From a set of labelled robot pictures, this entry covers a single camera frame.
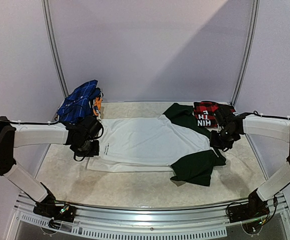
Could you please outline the red black plaid shirt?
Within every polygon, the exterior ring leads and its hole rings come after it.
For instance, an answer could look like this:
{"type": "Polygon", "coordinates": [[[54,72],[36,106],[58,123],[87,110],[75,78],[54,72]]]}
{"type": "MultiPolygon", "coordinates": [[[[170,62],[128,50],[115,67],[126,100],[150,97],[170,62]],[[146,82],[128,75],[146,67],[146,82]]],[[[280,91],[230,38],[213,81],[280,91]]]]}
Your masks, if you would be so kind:
{"type": "Polygon", "coordinates": [[[219,107],[227,107],[231,113],[238,115],[234,107],[228,104],[220,104],[213,101],[194,102],[193,104],[193,113],[199,127],[218,128],[214,113],[219,107]]]}

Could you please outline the white garment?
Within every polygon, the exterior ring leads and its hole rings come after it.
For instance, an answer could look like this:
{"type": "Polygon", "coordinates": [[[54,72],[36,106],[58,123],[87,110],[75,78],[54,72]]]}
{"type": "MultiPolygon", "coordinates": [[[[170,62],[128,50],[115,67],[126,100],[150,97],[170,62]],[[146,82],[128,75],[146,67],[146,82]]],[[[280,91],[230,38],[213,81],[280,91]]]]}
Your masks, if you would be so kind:
{"type": "Polygon", "coordinates": [[[102,124],[99,154],[87,164],[91,171],[169,172],[173,163],[189,154],[220,156],[209,145],[207,136],[174,124],[165,115],[104,119],[102,124]]]}

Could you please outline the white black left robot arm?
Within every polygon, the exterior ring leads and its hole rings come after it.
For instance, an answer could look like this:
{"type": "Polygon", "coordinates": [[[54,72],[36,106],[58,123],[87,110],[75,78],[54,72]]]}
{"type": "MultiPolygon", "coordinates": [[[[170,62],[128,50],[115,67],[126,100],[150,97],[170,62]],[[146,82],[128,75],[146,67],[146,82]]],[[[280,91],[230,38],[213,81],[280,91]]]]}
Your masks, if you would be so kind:
{"type": "Polygon", "coordinates": [[[13,121],[0,116],[0,176],[39,203],[40,210],[48,217],[55,217],[59,206],[53,202],[53,195],[23,167],[15,151],[26,147],[63,145],[70,148],[76,161],[81,161],[98,154],[98,139],[103,133],[103,125],[93,116],[79,123],[13,121]]]}

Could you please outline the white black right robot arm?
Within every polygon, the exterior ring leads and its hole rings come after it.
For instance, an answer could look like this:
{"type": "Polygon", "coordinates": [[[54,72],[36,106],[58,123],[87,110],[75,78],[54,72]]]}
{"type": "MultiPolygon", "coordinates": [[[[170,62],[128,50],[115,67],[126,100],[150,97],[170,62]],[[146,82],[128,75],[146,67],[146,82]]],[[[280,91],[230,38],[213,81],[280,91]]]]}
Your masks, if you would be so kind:
{"type": "Polygon", "coordinates": [[[270,198],[290,184],[290,116],[256,111],[234,115],[224,110],[213,115],[220,130],[211,132],[211,147],[226,151],[242,135],[247,135],[266,172],[267,180],[249,194],[243,208],[247,218],[254,218],[270,198]]]}

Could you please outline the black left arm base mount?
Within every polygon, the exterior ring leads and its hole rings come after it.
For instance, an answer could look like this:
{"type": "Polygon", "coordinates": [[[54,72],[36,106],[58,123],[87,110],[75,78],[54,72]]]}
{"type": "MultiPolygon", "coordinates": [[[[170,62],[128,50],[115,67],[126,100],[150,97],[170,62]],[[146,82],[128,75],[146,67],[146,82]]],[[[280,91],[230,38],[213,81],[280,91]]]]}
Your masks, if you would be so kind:
{"type": "Polygon", "coordinates": [[[73,223],[77,208],[68,202],[59,202],[51,191],[43,184],[47,191],[47,196],[41,201],[36,202],[33,213],[49,218],[48,227],[59,230],[62,222],[73,223]]]}

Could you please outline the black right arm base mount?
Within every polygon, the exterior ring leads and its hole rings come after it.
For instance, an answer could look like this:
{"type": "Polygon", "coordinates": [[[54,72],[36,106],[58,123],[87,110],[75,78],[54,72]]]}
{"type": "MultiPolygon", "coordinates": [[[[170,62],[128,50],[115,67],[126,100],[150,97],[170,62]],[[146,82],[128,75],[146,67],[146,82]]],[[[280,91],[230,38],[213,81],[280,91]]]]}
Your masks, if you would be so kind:
{"type": "Polygon", "coordinates": [[[225,213],[230,223],[241,222],[242,229],[248,235],[257,235],[275,215],[278,200],[276,195],[273,196],[274,211],[270,213],[267,200],[262,200],[257,190],[254,190],[248,196],[248,202],[241,204],[239,202],[230,203],[225,213]]]}

